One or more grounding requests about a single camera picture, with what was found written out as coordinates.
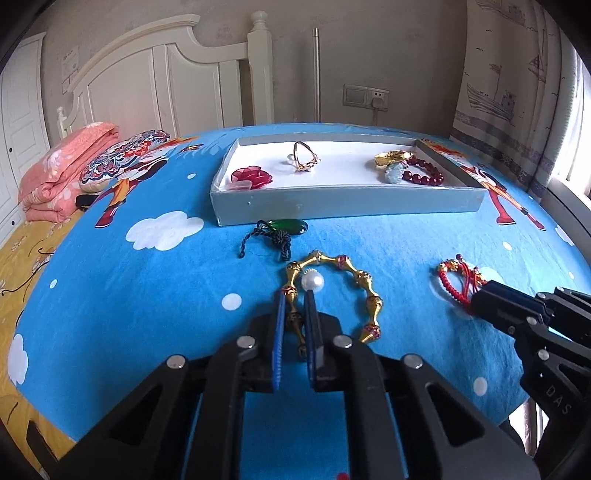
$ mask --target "curtain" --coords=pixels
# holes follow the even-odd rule
[[[551,131],[563,139],[566,129],[563,118],[553,122],[563,74],[560,29],[532,0],[467,0],[467,17],[451,137],[539,201],[558,157]]]

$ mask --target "bed post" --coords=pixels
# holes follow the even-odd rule
[[[248,63],[251,66],[252,107],[255,125],[275,123],[273,106],[273,53],[267,14],[251,15],[254,26],[248,34]]]
[[[68,132],[64,128],[64,121],[66,121],[66,116],[64,115],[64,108],[59,106],[57,108],[57,128],[58,132],[60,133],[60,138],[66,138],[68,136]]]

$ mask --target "ring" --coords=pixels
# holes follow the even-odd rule
[[[298,145],[303,145],[312,154],[312,160],[310,160],[306,164],[302,165],[297,158],[297,146]],[[318,158],[318,155],[316,155],[314,152],[312,152],[312,149],[307,144],[305,144],[304,142],[297,141],[294,143],[294,161],[295,161],[295,167],[296,167],[295,171],[310,171],[313,167],[315,167],[318,164],[320,159]]]
[[[376,155],[374,161],[377,167],[388,167],[393,163],[410,160],[413,156],[412,152],[407,152],[406,150],[392,150]]]

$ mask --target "wall socket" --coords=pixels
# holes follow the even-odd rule
[[[381,98],[384,104],[378,110],[387,112],[389,94],[390,90],[345,83],[343,85],[343,105],[373,109],[374,107],[371,105],[372,100],[374,98]]]

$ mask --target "red braided bracelet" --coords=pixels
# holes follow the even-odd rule
[[[448,271],[461,273],[463,282],[461,293],[452,286],[447,278]],[[472,293],[476,293],[486,283],[478,267],[470,268],[460,254],[456,255],[456,260],[445,260],[445,262],[441,262],[437,266],[437,275],[439,275],[439,280],[441,280],[443,287],[466,310],[470,310],[470,298],[468,298],[470,288],[472,288]]]

